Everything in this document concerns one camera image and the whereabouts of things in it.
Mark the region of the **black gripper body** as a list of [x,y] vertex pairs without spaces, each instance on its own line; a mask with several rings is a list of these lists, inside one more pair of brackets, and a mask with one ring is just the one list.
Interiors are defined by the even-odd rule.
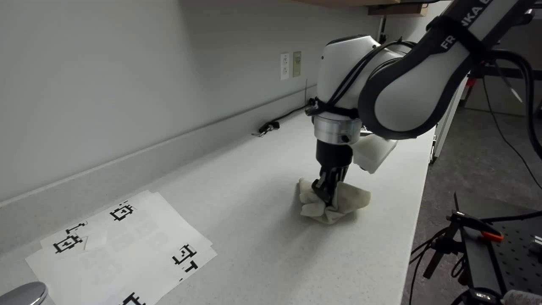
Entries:
[[320,164],[317,187],[334,187],[344,179],[352,160],[352,148],[349,145],[335,145],[318,140],[317,160]]

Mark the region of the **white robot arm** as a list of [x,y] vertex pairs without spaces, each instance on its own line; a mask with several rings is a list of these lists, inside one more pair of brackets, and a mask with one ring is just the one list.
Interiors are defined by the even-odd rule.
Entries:
[[523,103],[535,109],[535,77],[527,58],[501,50],[510,28],[527,21],[537,0],[452,0],[417,40],[386,43],[369,35],[327,42],[317,94],[306,114],[320,170],[308,186],[325,206],[339,203],[347,169],[374,170],[403,138],[442,119],[469,72],[510,60],[523,75]]

